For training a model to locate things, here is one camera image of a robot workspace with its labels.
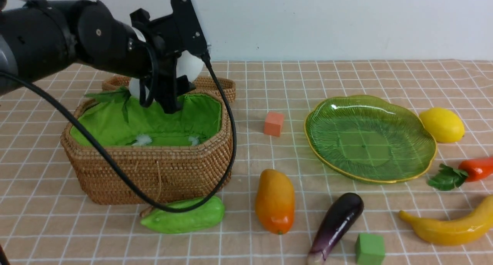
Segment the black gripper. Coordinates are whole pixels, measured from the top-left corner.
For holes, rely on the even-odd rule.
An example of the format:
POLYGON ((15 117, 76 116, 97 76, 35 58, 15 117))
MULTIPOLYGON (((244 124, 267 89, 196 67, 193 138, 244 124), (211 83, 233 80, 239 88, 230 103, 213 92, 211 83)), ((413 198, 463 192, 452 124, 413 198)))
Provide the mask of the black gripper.
POLYGON ((130 14, 134 34, 132 50, 125 57, 125 75, 142 79, 158 78, 158 103, 166 114, 174 114, 183 108, 178 97, 196 89, 186 75, 177 76, 176 67, 181 56, 181 30, 179 14, 150 19, 144 9, 130 14))

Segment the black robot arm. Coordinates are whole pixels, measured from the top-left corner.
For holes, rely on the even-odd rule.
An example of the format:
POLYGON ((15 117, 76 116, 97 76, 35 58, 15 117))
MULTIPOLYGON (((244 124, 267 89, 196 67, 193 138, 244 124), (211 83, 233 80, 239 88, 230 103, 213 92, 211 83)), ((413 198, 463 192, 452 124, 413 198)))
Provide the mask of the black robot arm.
POLYGON ((193 86, 177 72, 183 51, 201 57, 208 43, 193 0, 170 0, 172 14, 150 20, 134 11, 131 25, 101 1, 27 0, 1 12, 1 72, 35 82, 74 63, 141 79, 165 113, 193 86))

